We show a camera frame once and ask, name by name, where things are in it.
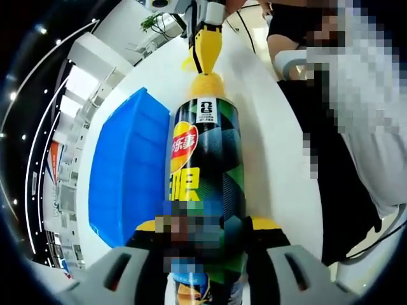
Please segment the blue plastic crate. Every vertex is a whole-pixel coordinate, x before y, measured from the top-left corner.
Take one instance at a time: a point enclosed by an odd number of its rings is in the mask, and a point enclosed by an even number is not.
[[[165,199],[170,113],[142,88],[107,119],[93,156],[89,223],[110,246],[124,245]]]

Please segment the wire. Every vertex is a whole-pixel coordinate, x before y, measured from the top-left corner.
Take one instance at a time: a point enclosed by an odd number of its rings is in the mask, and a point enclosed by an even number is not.
[[[247,28],[246,24],[244,23],[243,18],[242,18],[242,16],[240,15],[240,13],[239,13],[238,11],[236,11],[236,13],[237,13],[237,15],[239,16],[240,20],[242,21],[243,26],[244,26],[244,28],[246,29],[247,35],[249,35],[249,39],[250,39],[250,42],[251,42],[251,44],[252,44],[253,52],[254,52],[254,54],[256,54],[256,49],[254,48],[253,39],[252,39],[252,36],[250,35],[249,29]]]
[[[359,251],[358,253],[352,254],[351,256],[348,256],[345,258],[345,260],[347,261],[348,259],[353,259],[354,257],[358,256],[359,254],[362,254],[363,252],[373,248],[375,245],[381,243],[383,240],[385,240],[386,238],[392,236],[394,233],[396,233],[398,230],[400,230],[402,227],[404,227],[407,224],[407,220],[404,221],[400,226],[398,226],[397,228],[395,228],[392,232],[390,232],[389,234],[386,234],[385,236],[379,238],[378,240],[376,240],[374,243],[372,243],[370,246],[368,246],[367,248]]]
[[[165,23],[164,23],[164,15],[161,15],[161,23],[163,24],[163,26],[164,26],[164,30],[162,30],[161,28],[160,28],[160,24],[157,22],[157,27],[163,32],[163,35],[166,37],[166,38],[175,38],[176,36],[169,36],[169,35],[167,35],[167,33],[166,33],[166,31],[167,31],[167,28],[165,27]]]

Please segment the white table surface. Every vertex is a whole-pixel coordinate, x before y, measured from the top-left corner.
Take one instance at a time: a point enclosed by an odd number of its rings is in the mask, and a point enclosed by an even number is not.
[[[79,238],[87,267],[109,251],[88,221],[90,170],[102,125],[143,86],[173,114],[185,101],[196,75],[181,70],[187,56],[188,43],[180,37],[165,44],[134,67],[92,119],[76,193]],[[215,72],[224,78],[226,94],[239,113],[248,215],[274,219],[292,244],[302,245],[320,259],[322,209],[318,183],[310,178],[310,156],[303,152],[303,134],[285,96],[261,60],[226,26]]]

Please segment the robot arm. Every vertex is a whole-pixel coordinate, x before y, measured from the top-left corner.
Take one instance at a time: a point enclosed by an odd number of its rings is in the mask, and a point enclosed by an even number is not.
[[[142,0],[151,11],[185,13],[190,57],[198,73],[210,74],[222,48],[226,0]]]

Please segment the black cable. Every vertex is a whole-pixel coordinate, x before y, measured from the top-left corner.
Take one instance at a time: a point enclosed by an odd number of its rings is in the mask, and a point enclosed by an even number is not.
[[[383,240],[385,240],[386,238],[392,236],[394,233],[396,233],[398,230],[400,230],[403,226],[405,226],[407,224],[407,220],[404,221],[400,226],[398,226],[397,228],[395,228],[393,231],[391,231],[389,234],[386,234],[385,236],[379,238],[378,240],[376,240],[374,243],[372,243],[370,246],[368,246],[367,248],[359,251],[358,253],[352,254],[351,256],[348,256],[345,258],[345,260],[347,261],[348,259],[353,259],[354,257],[358,256],[359,254],[362,254],[363,252],[373,248],[375,245],[381,243]]]
[[[152,25],[152,26],[151,26],[151,30],[152,30],[153,32],[159,34],[159,35],[164,36],[165,40],[169,41],[169,39],[166,37],[166,35],[163,33],[163,31],[161,30],[160,27],[158,27],[158,26],[156,26],[156,25]]]
[[[246,24],[244,23],[243,18],[242,18],[242,16],[240,15],[240,13],[239,13],[238,11],[236,11],[236,13],[237,13],[237,15],[239,16],[240,20],[242,21],[243,26],[244,26],[244,28],[246,29],[247,35],[249,35],[249,39],[250,39],[250,42],[251,42],[251,44],[252,44],[253,52],[254,52],[254,54],[256,54],[256,49],[254,48],[253,39],[252,39],[252,36],[250,35],[249,29],[246,27]]]

